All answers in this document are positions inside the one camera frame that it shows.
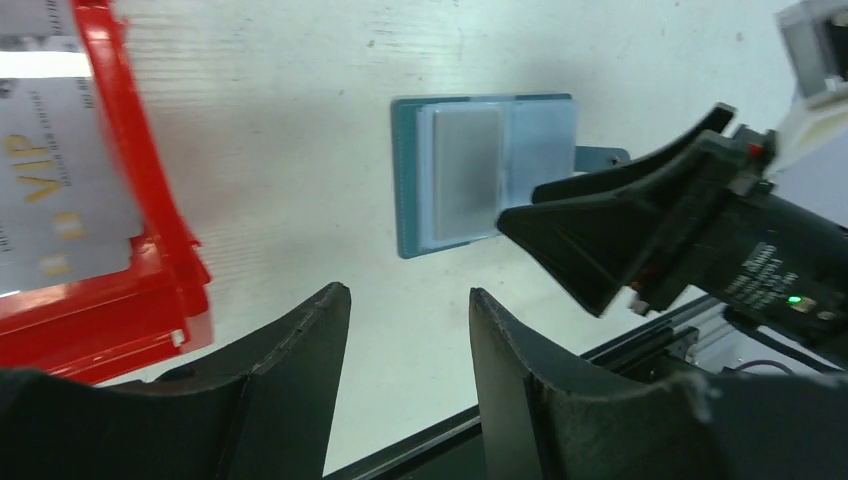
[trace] robotic arm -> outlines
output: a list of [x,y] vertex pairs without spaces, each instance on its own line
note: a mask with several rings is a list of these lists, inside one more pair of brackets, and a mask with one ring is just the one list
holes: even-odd
[[624,286],[645,315],[695,285],[744,333],[763,340],[767,326],[848,366],[848,229],[775,195],[773,181],[848,139],[847,5],[778,16],[801,96],[779,131],[723,136],[733,110],[719,104],[643,159],[540,186],[498,228],[596,316]]

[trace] vip card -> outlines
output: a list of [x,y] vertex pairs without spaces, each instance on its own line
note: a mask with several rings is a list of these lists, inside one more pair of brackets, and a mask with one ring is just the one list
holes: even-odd
[[140,235],[77,39],[0,35],[0,56],[14,75],[0,95],[0,265]]

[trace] red plastic tray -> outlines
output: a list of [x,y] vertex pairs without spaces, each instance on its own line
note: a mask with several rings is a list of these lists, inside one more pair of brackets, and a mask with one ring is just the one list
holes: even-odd
[[177,213],[109,0],[71,0],[104,140],[144,217],[128,270],[0,298],[0,365],[96,383],[212,342],[197,240]]

